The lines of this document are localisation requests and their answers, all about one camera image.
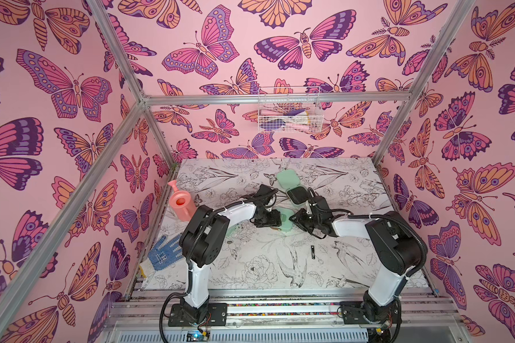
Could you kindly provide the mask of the green nail clipper case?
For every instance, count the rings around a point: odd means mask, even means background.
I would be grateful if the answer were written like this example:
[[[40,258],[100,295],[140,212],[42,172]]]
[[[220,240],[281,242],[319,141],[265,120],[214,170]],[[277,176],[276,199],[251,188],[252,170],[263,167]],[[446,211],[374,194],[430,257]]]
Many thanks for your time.
[[[226,237],[231,237],[235,233],[235,231],[238,230],[239,228],[240,228],[239,224],[229,227],[227,229]]]

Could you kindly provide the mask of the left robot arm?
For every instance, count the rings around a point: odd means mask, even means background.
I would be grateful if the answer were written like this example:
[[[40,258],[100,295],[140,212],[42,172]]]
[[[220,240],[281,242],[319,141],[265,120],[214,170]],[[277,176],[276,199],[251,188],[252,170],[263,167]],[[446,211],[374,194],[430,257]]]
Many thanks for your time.
[[[281,214],[273,209],[278,189],[260,185],[257,192],[219,209],[201,205],[180,237],[180,247],[187,263],[187,285],[183,300],[198,310],[208,302],[210,265],[222,250],[227,231],[241,222],[257,228],[277,227]]]

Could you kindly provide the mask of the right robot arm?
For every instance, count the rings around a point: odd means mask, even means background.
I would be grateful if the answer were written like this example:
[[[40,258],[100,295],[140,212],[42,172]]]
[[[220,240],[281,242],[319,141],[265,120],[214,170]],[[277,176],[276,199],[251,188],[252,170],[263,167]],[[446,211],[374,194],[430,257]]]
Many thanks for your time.
[[[357,237],[371,241],[381,268],[364,298],[365,303],[386,307],[399,298],[408,279],[424,265],[427,247],[422,238],[395,211],[386,214],[354,214],[333,209],[312,188],[296,187],[288,198],[298,210],[290,221],[319,239]]]

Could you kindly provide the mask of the pink watering can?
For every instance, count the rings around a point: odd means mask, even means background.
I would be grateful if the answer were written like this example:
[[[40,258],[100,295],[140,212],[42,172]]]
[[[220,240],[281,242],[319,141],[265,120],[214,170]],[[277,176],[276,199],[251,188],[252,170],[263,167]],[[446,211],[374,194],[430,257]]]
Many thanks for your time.
[[[170,207],[179,220],[189,222],[197,211],[192,195],[186,190],[179,189],[177,180],[170,181],[168,185],[173,191],[169,198]]]

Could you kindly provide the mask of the blue dotted work glove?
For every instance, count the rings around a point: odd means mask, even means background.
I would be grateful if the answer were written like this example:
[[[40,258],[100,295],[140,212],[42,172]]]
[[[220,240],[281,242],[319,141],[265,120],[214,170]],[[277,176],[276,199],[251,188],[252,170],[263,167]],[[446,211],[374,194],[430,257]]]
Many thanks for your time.
[[[140,272],[143,277],[149,278],[183,258],[180,237],[180,234],[171,237],[164,235],[156,241],[147,254],[147,258],[140,263]]]

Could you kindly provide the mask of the green circuit board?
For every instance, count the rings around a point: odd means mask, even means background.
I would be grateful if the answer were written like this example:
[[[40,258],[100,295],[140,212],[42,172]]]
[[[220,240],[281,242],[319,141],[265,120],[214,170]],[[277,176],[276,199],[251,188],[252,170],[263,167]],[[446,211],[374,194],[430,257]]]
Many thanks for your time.
[[[186,335],[186,342],[208,342],[210,339],[209,331],[188,331]]]

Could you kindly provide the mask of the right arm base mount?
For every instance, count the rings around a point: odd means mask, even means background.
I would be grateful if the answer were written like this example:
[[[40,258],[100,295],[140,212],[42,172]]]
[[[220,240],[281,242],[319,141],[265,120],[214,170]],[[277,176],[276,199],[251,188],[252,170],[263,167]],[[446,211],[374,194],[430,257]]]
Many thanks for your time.
[[[396,301],[392,301],[384,307],[368,300],[341,302],[338,312],[344,324],[389,326],[389,324],[401,323],[401,311]]]

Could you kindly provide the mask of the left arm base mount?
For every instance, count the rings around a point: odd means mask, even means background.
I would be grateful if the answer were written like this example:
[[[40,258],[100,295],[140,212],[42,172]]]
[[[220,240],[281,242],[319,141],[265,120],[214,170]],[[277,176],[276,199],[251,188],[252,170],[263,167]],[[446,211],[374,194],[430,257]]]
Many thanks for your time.
[[[191,307],[186,303],[174,304],[170,314],[168,327],[224,327],[227,324],[226,303],[204,303],[199,308]]]

